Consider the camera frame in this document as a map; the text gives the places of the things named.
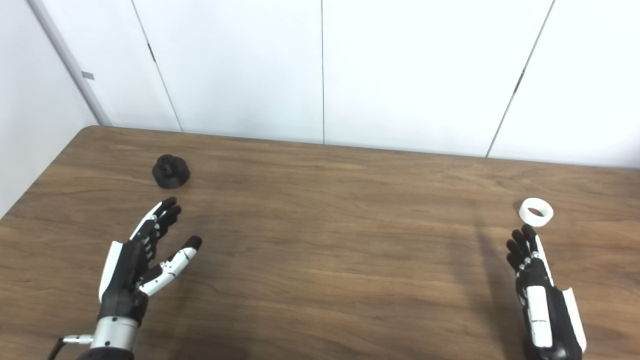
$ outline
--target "robot finger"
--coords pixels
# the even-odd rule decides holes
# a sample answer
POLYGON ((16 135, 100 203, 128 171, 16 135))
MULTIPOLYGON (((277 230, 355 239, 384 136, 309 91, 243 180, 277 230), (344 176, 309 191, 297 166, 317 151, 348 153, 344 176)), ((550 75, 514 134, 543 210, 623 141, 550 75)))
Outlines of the robot finger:
POLYGON ((522 254, 526 258, 530 257, 531 251, 529 251, 529 245, 527 244, 527 239, 524 237, 524 234, 520 232, 520 230, 514 230, 511 233, 511 237, 513 238, 513 241, 515 241, 520 247, 522 254))
POLYGON ((190 237, 180 250, 142 275, 140 291, 151 296, 172 282, 189 265, 201 244, 201 238, 190 237))
POLYGON ((160 203, 158 207, 154 208, 153 214, 159 218, 163 215, 164 212, 174 207, 176 203, 178 203, 178 200, 173 196, 168 199, 165 199, 160 203))
POLYGON ((512 252, 510 252, 507 255, 507 261, 509 262, 509 265, 511 265, 511 267, 513 268, 513 270, 517 273, 520 270, 522 270, 523 264, 520 260, 520 258, 518 258, 518 256, 514 255, 512 252))
POLYGON ((529 244, 529 250, 531 252, 538 251, 538 242, 536 241, 536 231, 529 224, 524 224, 522 226, 522 234, 524 234, 527 243, 529 244))

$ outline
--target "white cylinder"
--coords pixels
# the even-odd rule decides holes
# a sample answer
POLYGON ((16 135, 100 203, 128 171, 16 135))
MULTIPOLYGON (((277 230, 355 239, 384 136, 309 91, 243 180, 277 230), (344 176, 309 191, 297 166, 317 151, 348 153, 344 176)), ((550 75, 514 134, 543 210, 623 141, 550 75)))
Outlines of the white cylinder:
POLYGON ((526 224, 533 227, 541 227, 554 217, 554 209, 548 202, 537 197, 530 197, 522 202, 518 214, 526 224), (542 216, 532 213, 529 209, 538 210, 542 216))

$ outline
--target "wooden table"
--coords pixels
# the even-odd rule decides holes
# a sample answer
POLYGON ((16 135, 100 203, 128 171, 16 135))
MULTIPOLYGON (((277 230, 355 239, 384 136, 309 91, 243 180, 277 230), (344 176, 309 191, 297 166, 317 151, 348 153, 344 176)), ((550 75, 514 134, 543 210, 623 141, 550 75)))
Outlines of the wooden table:
POLYGON ((89 127, 0 221, 1 357, 92 332, 110 241, 171 195, 159 257, 205 243, 138 359, 522 359, 504 243, 526 197, 555 208, 539 233, 586 359, 640 356, 640 172, 89 127), (151 177, 164 153, 182 188, 151 177))

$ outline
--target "white cabinet door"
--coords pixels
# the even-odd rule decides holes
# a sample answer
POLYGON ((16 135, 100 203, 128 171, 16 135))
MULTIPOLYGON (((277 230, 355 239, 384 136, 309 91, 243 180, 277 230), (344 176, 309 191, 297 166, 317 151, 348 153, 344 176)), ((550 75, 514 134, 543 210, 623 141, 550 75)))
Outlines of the white cabinet door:
POLYGON ((130 0, 32 0, 84 71, 111 125, 180 131, 130 0))
POLYGON ((186 132, 322 142, 320 0, 135 0, 186 132))
POLYGON ((490 156, 640 168, 640 2, 557 0, 490 156))
POLYGON ((485 156, 550 0, 324 0, 326 143, 485 156))
POLYGON ((0 218, 83 127, 96 125, 24 0, 0 0, 0 218))

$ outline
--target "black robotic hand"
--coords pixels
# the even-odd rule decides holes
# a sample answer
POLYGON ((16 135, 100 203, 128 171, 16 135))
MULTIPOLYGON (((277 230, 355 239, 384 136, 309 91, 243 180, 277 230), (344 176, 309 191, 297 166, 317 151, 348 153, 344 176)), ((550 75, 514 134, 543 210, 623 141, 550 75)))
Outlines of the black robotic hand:
POLYGON ((177 252, 151 267, 158 241, 182 211, 176 202, 170 197, 151 209, 126 243, 111 242, 100 280, 101 305, 95 334, 61 338, 49 359, 64 344, 77 343, 91 347, 80 360, 133 360, 132 349, 148 298, 176 278, 202 244, 202 239, 192 236, 177 252))
POLYGON ((525 224, 507 241, 516 292, 527 324, 527 356, 534 360, 580 360, 587 343, 571 288, 559 290, 536 231, 525 224))

